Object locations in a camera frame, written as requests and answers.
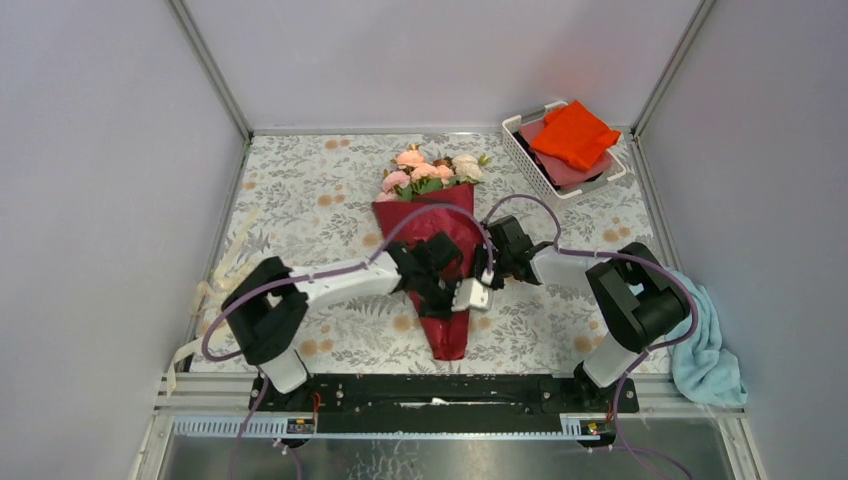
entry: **light blue cloth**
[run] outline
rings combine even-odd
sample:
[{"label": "light blue cloth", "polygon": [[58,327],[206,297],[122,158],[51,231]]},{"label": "light blue cloth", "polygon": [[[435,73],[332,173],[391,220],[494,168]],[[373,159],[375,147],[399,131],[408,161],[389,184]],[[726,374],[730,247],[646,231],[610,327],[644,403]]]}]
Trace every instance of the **light blue cloth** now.
[{"label": "light blue cloth", "polygon": [[[721,348],[721,330],[715,305],[701,285],[695,285],[680,272],[669,269],[695,298],[698,328],[683,343],[671,348],[671,374],[680,393],[697,403],[717,406],[741,406],[748,391],[739,377],[736,355]],[[692,316],[680,322],[666,338],[679,338],[692,325]]]}]

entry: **red bouquet wrapper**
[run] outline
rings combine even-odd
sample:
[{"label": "red bouquet wrapper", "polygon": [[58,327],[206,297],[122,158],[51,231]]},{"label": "red bouquet wrapper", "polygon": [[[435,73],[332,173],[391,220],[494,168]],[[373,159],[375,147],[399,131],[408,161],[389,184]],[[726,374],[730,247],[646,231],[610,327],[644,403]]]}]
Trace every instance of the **red bouquet wrapper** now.
[{"label": "red bouquet wrapper", "polygon": [[[410,202],[376,202],[374,214],[383,236],[403,221],[409,214],[434,203],[451,203],[472,215],[474,214],[474,186],[462,184],[456,187],[439,190],[414,197]],[[471,271],[474,249],[483,238],[471,219],[457,212],[434,210],[416,217],[400,231],[394,241],[407,242],[410,246],[419,241],[427,241],[438,232],[445,232],[462,251],[463,277]],[[421,302],[420,297],[410,293],[409,298],[415,304],[416,310]],[[468,343],[468,311],[455,313],[450,320],[421,317],[421,327],[427,335],[430,349],[436,360],[461,360],[465,356],[465,346]]]}]

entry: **table surface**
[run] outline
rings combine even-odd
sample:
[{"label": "table surface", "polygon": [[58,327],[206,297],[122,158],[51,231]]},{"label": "table surface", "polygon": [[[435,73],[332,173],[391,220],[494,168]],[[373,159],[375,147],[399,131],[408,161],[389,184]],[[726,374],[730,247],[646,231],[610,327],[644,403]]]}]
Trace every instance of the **table surface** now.
[{"label": "table surface", "polygon": [[[613,149],[627,175],[580,200],[553,206],[563,225],[561,245],[615,250],[640,241],[659,251],[642,191],[630,173],[632,149],[624,137]],[[501,146],[500,134],[257,136],[235,200],[223,264],[219,261],[223,275],[211,282],[198,333],[220,312],[228,292],[267,257],[310,265],[370,254],[382,240],[371,210],[382,171],[410,143],[420,144],[431,159],[489,154],[484,181],[475,186],[477,218],[505,195],[536,194]],[[495,218],[507,214],[521,221],[534,242],[553,238],[554,226],[538,205],[514,200]],[[242,230],[246,238],[239,242]],[[491,310],[472,312],[469,329],[463,360],[434,360],[412,303],[401,292],[310,311],[293,345],[316,373],[571,373],[606,334],[590,294],[515,281],[495,293]],[[237,348],[232,336],[212,346],[216,353]],[[191,363],[193,372],[252,370],[241,356],[211,363],[195,355]],[[667,373],[668,353],[653,353],[638,371]]]}]

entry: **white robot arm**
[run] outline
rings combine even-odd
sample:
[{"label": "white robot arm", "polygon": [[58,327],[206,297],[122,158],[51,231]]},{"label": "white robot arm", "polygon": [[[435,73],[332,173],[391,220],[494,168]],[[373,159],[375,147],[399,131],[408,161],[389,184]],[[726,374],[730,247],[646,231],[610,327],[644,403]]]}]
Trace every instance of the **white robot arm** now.
[{"label": "white robot arm", "polygon": [[[485,251],[480,245],[474,275],[456,282],[442,274],[460,255],[445,234],[418,245],[392,243],[370,264],[345,260],[286,267],[278,257],[268,258],[224,301],[225,308],[265,283],[288,277],[306,279],[248,300],[228,317],[228,323],[247,363],[268,375],[280,393],[288,393],[308,379],[291,346],[308,309],[405,290],[421,296],[419,314],[448,319],[455,311],[487,309],[505,277],[575,287],[594,294],[610,332],[574,372],[591,396],[609,388],[651,343],[689,315],[682,292],[637,263],[572,257],[560,254],[550,243],[534,245],[514,217],[486,225],[486,230],[495,249],[494,272],[484,270]],[[639,243],[621,252],[658,263]],[[641,291],[634,293],[636,285]]]}]

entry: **pink flower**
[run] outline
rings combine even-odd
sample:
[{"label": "pink flower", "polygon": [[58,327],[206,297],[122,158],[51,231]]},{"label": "pink flower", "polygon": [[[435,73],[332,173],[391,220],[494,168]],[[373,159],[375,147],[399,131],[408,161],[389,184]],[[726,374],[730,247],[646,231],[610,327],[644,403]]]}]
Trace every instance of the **pink flower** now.
[{"label": "pink flower", "polygon": [[417,182],[422,178],[434,178],[439,176],[439,170],[429,163],[419,163],[412,171],[412,181]]},{"label": "pink flower", "polygon": [[436,167],[436,176],[442,179],[443,184],[447,185],[448,180],[453,176],[453,170],[448,166],[439,165]]},{"label": "pink flower", "polygon": [[415,167],[426,162],[427,159],[418,150],[407,150],[395,158],[398,168]]},{"label": "pink flower", "polygon": [[400,188],[406,188],[409,186],[409,175],[407,175],[406,172],[392,172],[383,179],[384,192],[391,192],[396,186]]},{"label": "pink flower", "polygon": [[375,200],[375,201],[377,201],[377,202],[392,202],[392,201],[397,200],[397,198],[398,198],[397,194],[394,193],[394,192],[389,192],[389,193],[380,192],[380,194],[377,195],[377,200]]}]

